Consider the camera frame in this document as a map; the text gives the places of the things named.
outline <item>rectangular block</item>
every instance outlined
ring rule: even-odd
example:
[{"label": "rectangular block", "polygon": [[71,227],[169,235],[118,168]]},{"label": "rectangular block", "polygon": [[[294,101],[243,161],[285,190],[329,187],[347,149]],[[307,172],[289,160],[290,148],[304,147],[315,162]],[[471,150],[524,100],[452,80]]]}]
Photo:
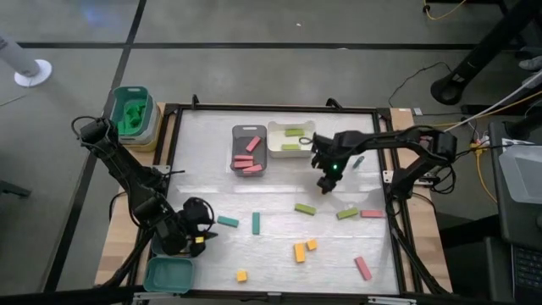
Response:
[{"label": "rectangular block", "polygon": [[294,252],[296,253],[296,262],[298,263],[305,262],[305,249],[303,249],[302,243],[298,243],[294,245]]},{"label": "rectangular block", "polygon": [[366,218],[383,218],[383,217],[385,217],[384,211],[380,211],[380,210],[364,210],[364,211],[361,211],[360,215],[362,217],[366,217]]},{"label": "rectangular block", "polygon": [[357,269],[362,274],[363,279],[371,280],[371,278],[373,278],[373,276],[371,275],[371,271],[369,271],[369,268],[365,264],[365,261],[362,257],[354,258],[354,262],[356,263]]},{"label": "rectangular block", "polygon": [[260,235],[260,213],[252,213],[252,234]]},{"label": "rectangular block", "polygon": [[259,136],[254,136],[252,138],[252,141],[250,143],[248,143],[248,146],[246,146],[246,150],[249,153],[252,153],[252,151],[254,150],[254,148],[256,148],[256,145],[260,142],[260,140],[262,140],[262,139]]},{"label": "rectangular block", "polygon": [[290,129],[285,130],[285,136],[304,136],[305,131],[303,129]]},{"label": "rectangular block", "polygon": [[349,208],[337,213],[337,219],[345,219],[357,215],[357,208]]},{"label": "rectangular block", "polygon": [[221,225],[228,225],[234,228],[237,228],[237,225],[239,225],[239,220],[227,218],[224,216],[219,216],[217,222]]},{"label": "rectangular block", "polygon": [[309,214],[309,215],[312,215],[312,216],[314,216],[314,214],[316,213],[316,208],[309,207],[309,206],[307,206],[305,204],[300,204],[300,203],[296,203],[294,209],[297,212]]},{"label": "rectangular block", "polygon": [[312,251],[312,250],[316,249],[316,246],[317,246],[316,240],[312,239],[312,240],[307,241],[307,249],[308,249],[308,251]]},{"label": "rectangular block", "polygon": [[238,282],[246,281],[246,278],[247,278],[247,274],[246,274],[245,270],[237,271],[237,281]]},{"label": "rectangular block", "polygon": [[254,156],[246,156],[246,155],[236,155],[234,156],[235,161],[248,161],[248,160],[254,160]]},{"label": "rectangular block", "polygon": [[301,147],[299,144],[282,144],[280,146],[281,150],[301,150]]},{"label": "rectangular block", "polygon": [[235,161],[234,169],[245,169],[254,166],[254,161]]},{"label": "rectangular block", "polygon": [[260,171],[262,170],[263,167],[261,164],[257,164],[257,165],[254,165],[254,166],[251,166],[249,168],[245,168],[243,169],[243,173],[252,173],[252,172],[257,172],[257,171]]}]

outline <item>pink block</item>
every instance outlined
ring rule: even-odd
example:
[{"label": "pink block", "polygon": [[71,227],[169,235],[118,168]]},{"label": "pink block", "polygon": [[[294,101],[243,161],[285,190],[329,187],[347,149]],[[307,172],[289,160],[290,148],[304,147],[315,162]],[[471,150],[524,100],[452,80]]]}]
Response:
[{"label": "pink block", "polygon": [[234,162],[234,169],[249,168],[254,165],[253,161],[237,161]]},{"label": "pink block", "polygon": [[354,258],[354,262],[356,263],[359,272],[362,274],[363,279],[371,280],[373,278],[373,276],[371,275],[371,271],[369,271],[369,268],[367,268],[367,265],[365,264],[365,261],[362,257]]},{"label": "pink block", "polygon": [[360,212],[360,215],[362,217],[369,217],[369,218],[383,218],[384,217],[384,211],[380,210],[364,210]]},{"label": "pink block", "polygon": [[254,148],[256,148],[256,145],[260,142],[260,140],[262,140],[262,139],[259,136],[254,136],[252,138],[252,141],[250,143],[248,143],[248,146],[246,147],[246,150],[249,153],[252,153],[252,151],[254,150]]},{"label": "pink block", "polygon": [[254,166],[252,166],[252,167],[243,169],[243,173],[253,173],[253,172],[260,171],[260,170],[262,170],[262,169],[263,169],[262,165],[261,165],[261,164],[258,164],[258,165],[254,165]]},{"label": "pink block", "polygon": [[254,160],[254,156],[236,155],[234,156],[234,160],[235,161]]}]

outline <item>table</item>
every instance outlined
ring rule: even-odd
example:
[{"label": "table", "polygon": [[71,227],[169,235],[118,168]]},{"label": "table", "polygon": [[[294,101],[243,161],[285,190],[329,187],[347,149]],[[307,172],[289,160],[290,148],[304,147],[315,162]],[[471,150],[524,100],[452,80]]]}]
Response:
[{"label": "table", "polygon": [[[173,148],[176,145],[176,139],[172,139],[172,135],[176,133],[174,132],[175,129],[179,129],[180,121],[175,120],[175,114],[168,116],[169,111],[165,104],[159,103],[159,107],[165,111],[167,116],[167,118],[165,118],[163,121],[163,128],[166,128],[162,140],[163,146],[157,148],[156,156],[153,152],[133,152],[134,156],[144,165],[171,164],[173,158]],[[409,109],[391,109],[390,117],[395,130],[404,129],[410,125],[413,125],[412,115]],[[403,167],[407,166],[416,158],[416,154],[414,152],[410,152],[406,149],[400,149],[398,156],[399,162]],[[415,191],[429,196],[429,191],[427,189],[416,187]],[[451,284],[445,264],[444,253],[442,246],[440,245],[440,236],[434,216],[434,210],[427,202],[417,197],[409,200],[407,204],[410,212],[413,240],[415,242],[418,255],[422,261],[424,261],[431,274],[439,281],[439,283],[445,289],[451,291]],[[122,264],[123,260],[134,246],[136,235],[137,229],[130,221],[126,198],[120,197],[115,204],[113,218],[111,220],[108,236],[103,248],[102,259],[97,271],[97,284],[103,283],[105,280],[107,280]],[[141,257],[137,276],[134,278],[135,284],[140,284],[142,282],[146,261],[147,255],[144,254]],[[406,284],[406,290],[413,291],[412,273],[410,272],[410,266],[405,256],[403,256],[402,262],[405,270],[404,281]]]}]

